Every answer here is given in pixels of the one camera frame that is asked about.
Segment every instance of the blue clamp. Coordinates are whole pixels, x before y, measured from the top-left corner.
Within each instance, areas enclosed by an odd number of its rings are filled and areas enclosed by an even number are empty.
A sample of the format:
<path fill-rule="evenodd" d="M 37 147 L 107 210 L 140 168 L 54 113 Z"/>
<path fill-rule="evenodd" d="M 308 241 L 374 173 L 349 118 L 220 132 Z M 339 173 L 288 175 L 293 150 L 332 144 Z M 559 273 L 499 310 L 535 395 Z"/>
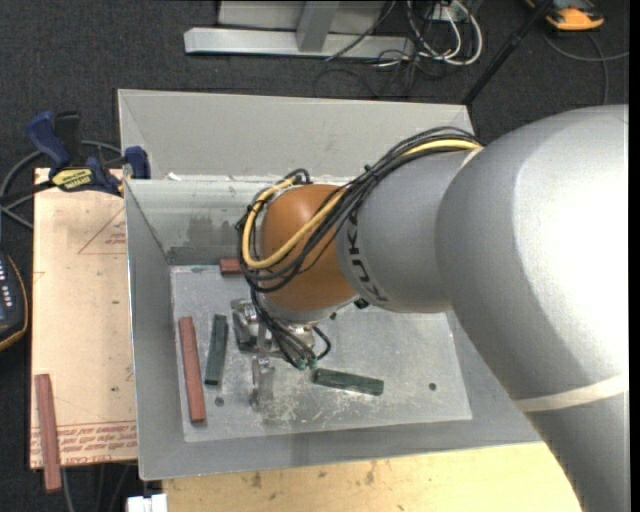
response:
<path fill-rule="evenodd" d="M 95 190 L 121 195 L 122 181 L 104 169 L 96 157 L 89 157 L 83 166 L 71 166 L 78 155 L 71 155 L 54 128 L 54 115 L 46 111 L 34 117 L 27 126 L 27 135 L 39 151 L 53 159 L 49 180 L 65 192 Z M 150 167 L 142 148 L 127 148 L 125 162 L 131 167 L 132 177 L 150 178 Z"/>
<path fill-rule="evenodd" d="M 140 146 L 131 146 L 124 150 L 124 161 L 131 167 L 131 177 L 135 179 L 151 179 L 151 167 L 147 154 Z"/>

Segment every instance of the orange object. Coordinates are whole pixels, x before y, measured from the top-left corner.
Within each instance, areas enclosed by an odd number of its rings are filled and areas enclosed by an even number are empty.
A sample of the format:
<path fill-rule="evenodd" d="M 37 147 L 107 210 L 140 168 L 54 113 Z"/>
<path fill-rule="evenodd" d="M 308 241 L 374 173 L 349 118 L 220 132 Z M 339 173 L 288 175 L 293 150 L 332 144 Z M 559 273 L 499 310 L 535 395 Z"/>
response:
<path fill-rule="evenodd" d="M 525 0 L 529 7 L 536 7 L 536 0 Z M 575 32 L 593 30 L 604 23 L 604 16 L 595 11 L 595 6 L 587 0 L 577 1 L 568 7 L 552 9 L 546 17 L 557 30 Z"/>
<path fill-rule="evenodd" d="M 324 200 L 337 188 L 335 185 L 305 185 L 289 189 L 278 196 L 267 207 L 262 221 L 260 256 L 268 258 L 282 247 L 313 217 Z M 341 304 L 356 295 L 340 270 L 335 244 L 331 241 L 334 232 L 332 228 L 309 253 L 302 270 L 309 268 L 318 258 L 313 267 L 294 277 L 282 289 L 269 294 L 275 304 L 291 311 L 314 311 Z M 308 239 L 309 235 L 304 236 L 273 269 L 282 268 L 298 256 Z M 322 252 L 328 242 L 329 246 Z M 276 283 L 276 280 L 269 282 L 270 285 Z"/>
<path fill-rule="evenodd" d="M 53 390 L 48 373 L 33 378 L 40 424 L 40 444 L 44 461 L 44 489 L 47 492 L 59 491 L 62 488 L 60 473 L 60 452 L 58 451 L 58 426 L 53 406 Z"/>
<path fill-rule="evenodd" d="M 238 258 L 222 258 L 220 260 L 220 273 L 223 276 L 242 274 Z"/>
<path fill-rule="evenodd" d="M 579 31 L 593 30 L 604 23 L 604 17 L 592 12 L 571 6 L 559 9 L 547 16 L 547 21 L 558 30 Z"/>

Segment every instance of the red wooden stick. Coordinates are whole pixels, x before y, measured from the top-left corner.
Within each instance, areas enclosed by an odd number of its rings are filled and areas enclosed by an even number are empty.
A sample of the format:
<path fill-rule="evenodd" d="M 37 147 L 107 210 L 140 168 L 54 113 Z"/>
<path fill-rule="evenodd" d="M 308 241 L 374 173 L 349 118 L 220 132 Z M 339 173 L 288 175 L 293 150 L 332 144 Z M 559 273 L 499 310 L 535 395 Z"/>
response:
<path fill-rule="evenodd" d="M 62 474 L 60 473 L 60 452 L 58 451 L 58 427 L 49 374 L 36 375 L 34 385 L 44 462 L 44 489 L 47 492 L 59 491 L 62 488 Z"/>
<path fill-rule="evenodd" d="M 180 330 L 180 345 L 182 346 L 182 361 L 184 363 L 184 380 L 187 384 L 187 400 L 189 402 L 189 417 L 191 423 L 204 421 L 207 413 L 204 407 L 204 392 L 200 376 L 200 359 L 198 358 L 198 344 L 193 318 L 182 317 L 178 322 Z"/>

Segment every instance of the black floor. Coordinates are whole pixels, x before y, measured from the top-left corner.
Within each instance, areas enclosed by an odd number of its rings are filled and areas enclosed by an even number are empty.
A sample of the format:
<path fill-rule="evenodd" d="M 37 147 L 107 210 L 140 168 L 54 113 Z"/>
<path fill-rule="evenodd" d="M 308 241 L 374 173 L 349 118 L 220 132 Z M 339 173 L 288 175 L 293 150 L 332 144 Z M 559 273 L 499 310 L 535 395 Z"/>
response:
<path fill-rule="evenodd" d="M 604 55 L 622 53 L 629 47 L 630 0 L 599 4 L 607 21 L 591 34 L 593 41 Z M 43 110 L 79 110 L 86 138 L 118 145 L 119 88 L 342 98 L 370 98 L 375 92 L 390 101 L 460 103 L 509 34 L 531 15 L 523 0 L 485 0 L 477 12 L 486 44 L 479 61 L 455 72 L 429 66 L 432 74 L 446 73 L 439 78 L 418 74 L 407 92 L 404 77 L 383 91 L 389 72 L 348 60 L 186 56 L 183 33 L 210 26 L 214 13 L 214 2 L 0 0 L 0 178 L 34 150 L 25 127 Z M 396 8 L 381 30 L 402 32 L 405 26 Z M 544 23 L 536 25 L 473 103 L 473 125 L 485 142 L 555 113 L 598 105 L 605 88 L 608 103 L 629 102 L 628 58 L 607 63 L 605 82 L 601 63 L 560 55 L 543 39 L 546 30 Z M 554 40 L 566 51 L 598 56 L 586 34 Z M 348 71 L 324 73 L 327 69 Z M 29 186 L 28 175 L 19 176 L 12 190 Z M 32 206 L 16 212 L 31 219 Z M 5 250 L 30 282 L 31 233 L 6 217 L 2 231 Z M 29 345 L 27 335 L 0 353 L 0 510 L 62 511 L 63 495 L 46 495 L 41 475 L 29 471 L 26 462 Z M 106 469 L 102 510 L 123 469 Z M 70 472 L 76 510 L 94 510 L 99 472 Z M 141 492 L 135 473 L 127 470 L 123 494 Z"/>

